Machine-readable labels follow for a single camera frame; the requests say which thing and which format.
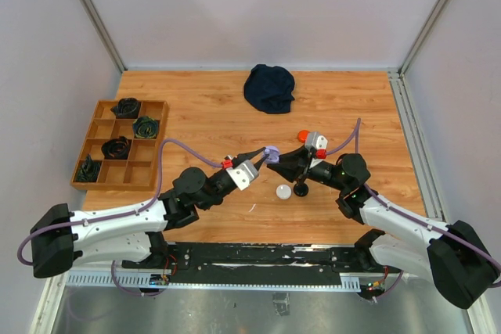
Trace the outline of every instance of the metal floor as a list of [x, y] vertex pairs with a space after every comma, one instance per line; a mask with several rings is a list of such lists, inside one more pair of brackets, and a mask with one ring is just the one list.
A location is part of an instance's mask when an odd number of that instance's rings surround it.
[[[104, 316], [88, 321], [100, 315]], [[401, 281], [378, 304], [361, 300], [355, 293], [290, 293], [290, 314], [284, 316], [276, 313], [273, 293], [265, 291], [173, 289], [156, 298], [138, 298], [115, 288], [68, 287], [52, 334], [83, 333], [471, 334], [472, 331], [464, 311], [444, 300], [433, 285], [412, 278]]]

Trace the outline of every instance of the wooden tray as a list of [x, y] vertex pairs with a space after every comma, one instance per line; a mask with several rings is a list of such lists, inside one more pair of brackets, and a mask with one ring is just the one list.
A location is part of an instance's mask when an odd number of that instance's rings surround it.
[[[135, 119], [116, 119], [111, 108], [118, 101], [99, 101], [81, 148], [77, 165], [73, 171], [71, 185], [81, 190], [149, 191], [154, 188], [157, 176], [158, 148], [164, 139], [168, 105], [164, 101], [141, 101], [138, 117], [148, 116], [160, 121], [155, 139], [134, 138], [132, 123]], [[101, 146], [112, 138], [125, 136], [132, 140], [126, 160], [105, 160]], [[101, 163], [97, 182], [76, 181], [77, 171], [90, 154]]]

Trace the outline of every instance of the dark cloth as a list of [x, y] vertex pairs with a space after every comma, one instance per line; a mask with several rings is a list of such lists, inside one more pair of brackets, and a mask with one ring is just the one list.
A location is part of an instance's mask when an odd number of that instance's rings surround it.
[[243, 96], [264, 113], [289, 113], [294, 101], [294, 77], [281, 66], [255, 66], [243, 86]]

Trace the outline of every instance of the white ball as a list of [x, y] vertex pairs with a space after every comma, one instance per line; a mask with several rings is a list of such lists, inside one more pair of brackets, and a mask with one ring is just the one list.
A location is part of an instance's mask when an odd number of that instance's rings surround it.
[[289, 185], [279, 185], [276, 189], [276, 195], [279, 199], [288, 199], [292, 195], [292, 189], [290, 189]]

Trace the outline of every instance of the orange cap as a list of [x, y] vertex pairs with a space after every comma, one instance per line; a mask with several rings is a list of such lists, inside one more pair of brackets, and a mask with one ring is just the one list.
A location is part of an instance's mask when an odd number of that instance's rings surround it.
[[301, 141], [302, 143], [305, 143], [306, 142], [306, 138], [308, 137], [308, 133], [310, 133], [309, 131], [303, 129], [302, 131], [300, 131], [298, 134], [297, 134], [297, 139], [299, 141]]

